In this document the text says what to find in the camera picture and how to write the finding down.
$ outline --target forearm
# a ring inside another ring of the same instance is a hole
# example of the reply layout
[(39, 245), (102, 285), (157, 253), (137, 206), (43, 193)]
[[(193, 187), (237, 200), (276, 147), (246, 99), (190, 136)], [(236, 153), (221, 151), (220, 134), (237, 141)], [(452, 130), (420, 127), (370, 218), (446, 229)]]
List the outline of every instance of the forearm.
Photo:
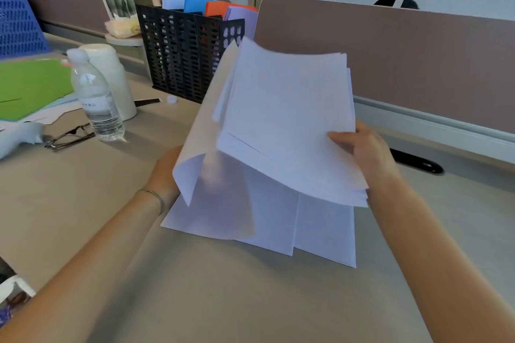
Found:
[(515, 341), (515, 314), (402, 180), (370, 207), (435, 342)]
[(0, 330), (0, 341), (85, 341), (160, 208), (156, 197), (138, 192)]

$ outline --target orange folder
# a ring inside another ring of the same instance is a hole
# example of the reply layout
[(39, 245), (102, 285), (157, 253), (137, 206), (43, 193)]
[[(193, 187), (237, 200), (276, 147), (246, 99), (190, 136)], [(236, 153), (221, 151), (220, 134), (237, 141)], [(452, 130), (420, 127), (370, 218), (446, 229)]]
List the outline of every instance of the orange folder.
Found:
[(222, 17), (225, 16), (225, 13), (227, 11), (227, 7), (229, 6), (237, 6), (237, 7), (244, 7), (248, 8), (249, 10), (258, 12), (258, 9), (252, 6), (244, 6), (242, 4), (235, 4), (235, 3), (229, 3), (229, 2), (206, 2), (205, 4), (205, 16), (212, 17), (215, 15), (222, 15)]

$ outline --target clear plastic bottle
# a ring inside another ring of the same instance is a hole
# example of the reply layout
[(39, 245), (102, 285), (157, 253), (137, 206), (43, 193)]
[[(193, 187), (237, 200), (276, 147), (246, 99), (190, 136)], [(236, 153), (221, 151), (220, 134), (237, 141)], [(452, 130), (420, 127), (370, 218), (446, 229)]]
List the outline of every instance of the clear plastic bottle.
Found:
[(69, 49), (67, 55), (73, 64), (73, 89), (82, 103), (96, 137), (102, 141), (122, 140), (125, 127), (106, 79), (90, 63), (84, 49)]

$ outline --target black hair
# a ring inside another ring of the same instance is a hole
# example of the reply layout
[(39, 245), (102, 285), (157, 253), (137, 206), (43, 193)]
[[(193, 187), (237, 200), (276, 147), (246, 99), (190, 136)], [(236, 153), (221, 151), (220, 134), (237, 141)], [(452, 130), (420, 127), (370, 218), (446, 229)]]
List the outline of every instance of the black hair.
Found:
[[(396, 0), (378, 0), (374, 3), (374, 6), (386, 6), (386, 7), (393, 7)], [(403, 0), (401, 4), (401, 8), (411, 8), (414, 10), (418, 10), (418, 4), (415, 0)]]

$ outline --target white thermos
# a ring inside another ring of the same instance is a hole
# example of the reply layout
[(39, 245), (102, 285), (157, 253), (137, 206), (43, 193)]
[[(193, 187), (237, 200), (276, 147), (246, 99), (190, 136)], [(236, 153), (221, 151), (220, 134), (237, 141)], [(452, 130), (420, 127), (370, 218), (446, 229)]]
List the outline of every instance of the white thermos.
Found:
[(89, 43), (82, 45), (93, 64), (106, 78), (107, 84), (113, 94), (114, 103), (123, 121), (136, 115), (136, 105), (132, 99), (129, 83), (125, 76), (125, 69), (116, 51), (105, 43)]

